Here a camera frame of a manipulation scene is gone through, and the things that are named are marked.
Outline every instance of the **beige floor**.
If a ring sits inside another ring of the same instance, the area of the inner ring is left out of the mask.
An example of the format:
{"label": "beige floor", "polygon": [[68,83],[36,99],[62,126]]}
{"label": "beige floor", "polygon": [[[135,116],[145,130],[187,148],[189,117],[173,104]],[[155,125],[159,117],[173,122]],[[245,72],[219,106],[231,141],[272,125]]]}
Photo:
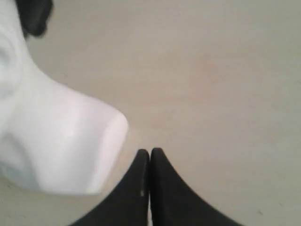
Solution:
{"label": "beige floor", "polygon": [[52,78],[127,116],[105,192],[57,197],[1,179],[2,226],[63,226],[161,146],[188,184],[246,226],[301,222],[299,0],[58,0],[30,40]]}

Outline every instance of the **floor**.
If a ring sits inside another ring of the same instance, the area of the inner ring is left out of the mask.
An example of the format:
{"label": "floor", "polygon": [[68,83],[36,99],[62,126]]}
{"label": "floor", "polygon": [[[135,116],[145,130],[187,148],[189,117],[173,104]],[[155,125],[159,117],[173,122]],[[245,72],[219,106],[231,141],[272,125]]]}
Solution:
{"label": "floor", "polygon": [[301,2],[57,0],[31,39],[53,79],[120,109],[131,129],[100,196],[0,183],[3,226],[62,226],[95,206],[138,148],[246,226],[301,221]]}

